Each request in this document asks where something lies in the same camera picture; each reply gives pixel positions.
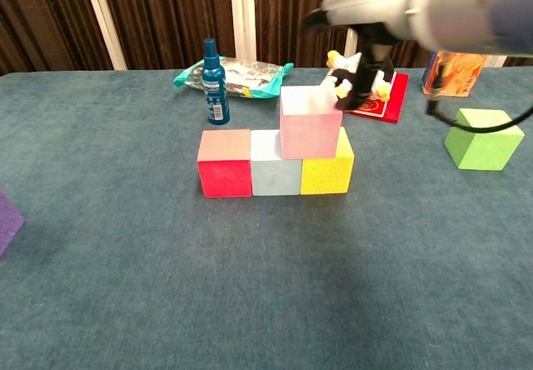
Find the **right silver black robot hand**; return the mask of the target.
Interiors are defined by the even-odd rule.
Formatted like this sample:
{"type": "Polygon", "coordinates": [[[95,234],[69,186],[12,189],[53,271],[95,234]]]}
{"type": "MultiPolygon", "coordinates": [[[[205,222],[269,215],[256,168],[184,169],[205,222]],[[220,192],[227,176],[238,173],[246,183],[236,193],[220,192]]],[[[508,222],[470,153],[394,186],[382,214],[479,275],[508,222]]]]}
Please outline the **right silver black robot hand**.
{"type": "Polygon", "coordinates": [[[358,109],[371,97],[371,87],[379,71],[390,81],[395,68],[390,54],[401,41],[412,40],[405,15],[408,0],[322,0],[319,8],[301,21],[300,33],[331,27],[347,27],[361,40],[361,58],[356,72],[336,70],[335,85],[351,84],[347,95],[337,99],[342,111],[358,109]]]}

